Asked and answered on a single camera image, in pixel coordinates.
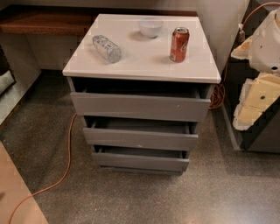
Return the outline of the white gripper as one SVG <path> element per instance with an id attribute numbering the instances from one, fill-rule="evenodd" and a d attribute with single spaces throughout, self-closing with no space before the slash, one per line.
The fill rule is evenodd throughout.
<path id="1" fill-rule="evenodd" d="M 280 8 L 273 10 L 255 30 L 231 52 L 231 57 L 247 60 L 259 75 L 246 79 L 239 104 L 234 111 L 233 126 L 247 130 L 280 96 Z"/>

